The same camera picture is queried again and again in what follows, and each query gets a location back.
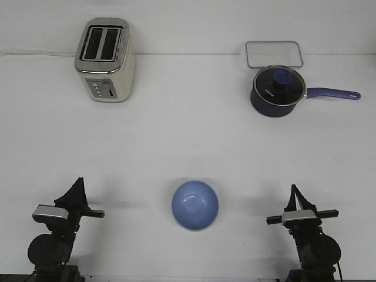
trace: lid knob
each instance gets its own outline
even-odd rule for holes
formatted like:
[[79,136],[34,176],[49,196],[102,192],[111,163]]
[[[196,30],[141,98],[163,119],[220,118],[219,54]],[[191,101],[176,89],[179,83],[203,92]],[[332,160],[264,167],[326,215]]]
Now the lid knob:
[[293,81],[293,73],[287,68],[278,68],[274,72],[274,79],[276,82],[286,85]]

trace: saucepan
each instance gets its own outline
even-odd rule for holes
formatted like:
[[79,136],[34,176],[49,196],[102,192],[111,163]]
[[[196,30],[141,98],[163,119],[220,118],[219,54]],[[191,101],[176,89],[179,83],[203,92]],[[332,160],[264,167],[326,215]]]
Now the saucepan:
[[306,88],[301,75],[286,66],[273,65],[261,69],[253,79],[251,102],[265,116],[280,118],[292,112],[303,98],[331,96],[359,100],[358,92],[330,88]]

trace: saucepan handle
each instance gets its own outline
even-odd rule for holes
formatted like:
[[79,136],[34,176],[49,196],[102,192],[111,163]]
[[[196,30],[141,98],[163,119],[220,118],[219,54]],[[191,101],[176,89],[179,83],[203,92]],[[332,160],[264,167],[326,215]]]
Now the saucepan handle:
[[346,90],[338,90],[331,88],[308,88],[307,98],[313,98],[318,96],[330,96],[344,99],[359,100],[361,98],[360,93]]

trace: blue bowl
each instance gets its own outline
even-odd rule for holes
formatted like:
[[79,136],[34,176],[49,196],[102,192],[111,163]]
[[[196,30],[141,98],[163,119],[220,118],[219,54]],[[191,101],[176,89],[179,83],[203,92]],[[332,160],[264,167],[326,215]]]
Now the blue bowl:
[[201,230],[212,224],[218,209],[216,192],[198,180],[182,184],[172,198],[172,213],[176,221],[190,230]]

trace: toaster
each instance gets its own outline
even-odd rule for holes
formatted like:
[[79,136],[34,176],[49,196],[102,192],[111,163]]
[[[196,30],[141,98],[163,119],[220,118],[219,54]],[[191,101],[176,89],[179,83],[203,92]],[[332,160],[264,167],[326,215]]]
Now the toaster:
[[130,28],[119,18],[96,18],[83,30],[75,69],[93,100],[120,102],[128,98],[135,75]]

